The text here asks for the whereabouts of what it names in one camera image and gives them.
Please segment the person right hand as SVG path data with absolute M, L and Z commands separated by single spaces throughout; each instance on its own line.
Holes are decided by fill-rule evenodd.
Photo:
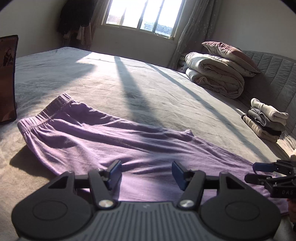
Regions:
M 287 202 L 290 221 L 292 223 L 296 223 L 296 201 L 292 199 L 287 199 Z

